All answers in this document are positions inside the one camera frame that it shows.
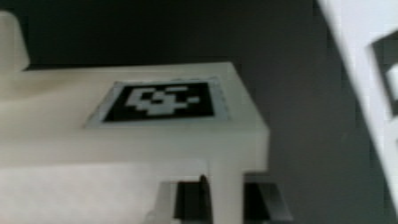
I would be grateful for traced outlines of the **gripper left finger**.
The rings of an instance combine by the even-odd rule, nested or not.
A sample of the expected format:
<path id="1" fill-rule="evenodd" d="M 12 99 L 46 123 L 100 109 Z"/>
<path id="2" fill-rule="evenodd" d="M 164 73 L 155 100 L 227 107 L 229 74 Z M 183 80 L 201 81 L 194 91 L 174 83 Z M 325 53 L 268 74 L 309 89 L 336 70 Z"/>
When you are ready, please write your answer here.
<path id="1" fill-rule="evenodd" d="M 204 175 L 197 180 L 160 183 L 155 208 L 144 224 L 213 224 L 211 190 Z"/>

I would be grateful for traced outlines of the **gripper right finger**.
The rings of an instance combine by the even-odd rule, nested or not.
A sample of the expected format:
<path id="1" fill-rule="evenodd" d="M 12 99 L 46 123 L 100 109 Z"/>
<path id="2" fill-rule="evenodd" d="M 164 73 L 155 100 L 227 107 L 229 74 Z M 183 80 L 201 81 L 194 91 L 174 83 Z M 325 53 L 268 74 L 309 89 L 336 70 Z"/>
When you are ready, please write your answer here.
<path id="1" fill-rule="evenodd" d="M 281 186 L 261 173 L 245 175 L 243 224 L 293 224 Z"/>

